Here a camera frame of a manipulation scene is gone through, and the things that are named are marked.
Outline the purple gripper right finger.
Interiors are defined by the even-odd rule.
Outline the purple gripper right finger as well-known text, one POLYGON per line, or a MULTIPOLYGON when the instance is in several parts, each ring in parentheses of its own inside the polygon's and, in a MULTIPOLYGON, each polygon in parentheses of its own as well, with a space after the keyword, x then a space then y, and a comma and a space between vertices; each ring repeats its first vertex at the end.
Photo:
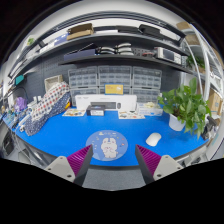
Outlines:
POLYGON ((135 156, 146 184, 182 169, 182 166, 169 155, 160 156, 140 145, 135 146, 135 156))

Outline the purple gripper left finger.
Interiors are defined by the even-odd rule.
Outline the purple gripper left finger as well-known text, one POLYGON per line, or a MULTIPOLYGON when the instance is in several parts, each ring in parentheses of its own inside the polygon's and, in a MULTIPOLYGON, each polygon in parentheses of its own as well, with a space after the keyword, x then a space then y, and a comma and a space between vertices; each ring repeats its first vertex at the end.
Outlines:
POLYGON ((68 157, 57 157, 45 170, 76 185, 82 186, 92 156, 93 146, 88 145, 68 157))

